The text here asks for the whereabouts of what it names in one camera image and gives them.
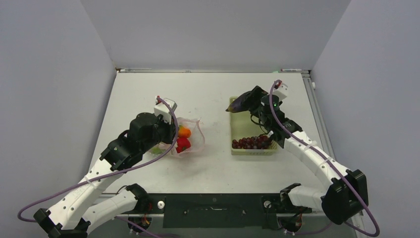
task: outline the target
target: basket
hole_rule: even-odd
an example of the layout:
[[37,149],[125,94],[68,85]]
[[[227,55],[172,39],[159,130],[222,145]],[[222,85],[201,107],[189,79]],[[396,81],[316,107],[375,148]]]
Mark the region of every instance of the basket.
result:
[[[229,98],[229,103],[232,103],[237,97]],[[243,137],[252,137],[262,134],[261,128],[255,125],[250,120],[249,112],[229,113],[230,114],[230,150],[232,155],[272,155],[277,152],[277,143],[274,141],[266,150],[254,149],[233,149],[232,140],[239,140]]]

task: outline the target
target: tabletop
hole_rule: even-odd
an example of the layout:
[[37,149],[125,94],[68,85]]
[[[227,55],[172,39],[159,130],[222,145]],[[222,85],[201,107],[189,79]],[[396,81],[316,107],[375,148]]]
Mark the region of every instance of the tabletop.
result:
[[[319,140],[314,115],[300,73],[118,73],[92,157],[92,164],[109,142],[128,129],[141,112],[153,112],[155,95],[176,101],[177,117],[201,119],[204,151],[188,158],[169,155],[128,172],[105,192],[138,183],[148,193],[278,193],[299,182],[322,184],[299,159],[279,148],[271,156],[233,156],[230,153],[229,98],[256,85],[269,90],[281,79],[289,96],[281,110],[312,140]],[[140,163],[151,160],[146,153]]]

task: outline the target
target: bunch of grapes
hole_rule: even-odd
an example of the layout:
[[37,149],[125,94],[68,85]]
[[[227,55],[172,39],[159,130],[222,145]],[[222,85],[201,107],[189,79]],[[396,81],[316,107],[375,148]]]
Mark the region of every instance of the bunch of grapes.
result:
[[266,135],[253,136],[248,138],[242,138],[239,141],[232,140],[233,149],[268,149],[272,143],[272,140]]

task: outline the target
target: screw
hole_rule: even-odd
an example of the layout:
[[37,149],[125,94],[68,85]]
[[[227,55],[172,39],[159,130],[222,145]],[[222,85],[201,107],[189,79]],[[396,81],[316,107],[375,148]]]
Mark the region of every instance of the screw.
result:
[[268,200],[267,200],[267,201],[265,201],[265,202],[264,202],[264,207],[265,207],[265,208],[271,207],[271,202],[270,202],[270,201],[268,201]]
[[165,203],[163,201],[157,202],[157,208],[163,209],[165,207]]

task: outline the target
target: wall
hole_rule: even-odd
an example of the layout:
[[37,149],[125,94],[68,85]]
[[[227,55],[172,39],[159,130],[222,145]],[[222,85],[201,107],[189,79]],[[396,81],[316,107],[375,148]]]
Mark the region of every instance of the wall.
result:
[[1,237],[44,238],[16,213],[86,173],[115,70],[79,1],[2,1],[0,36]]
[[117,67],[312,69],[350,0],[82,0]]
[[312,71],[334,153],[367,175],[381,237],[420,235],[419,9],[351,1]]

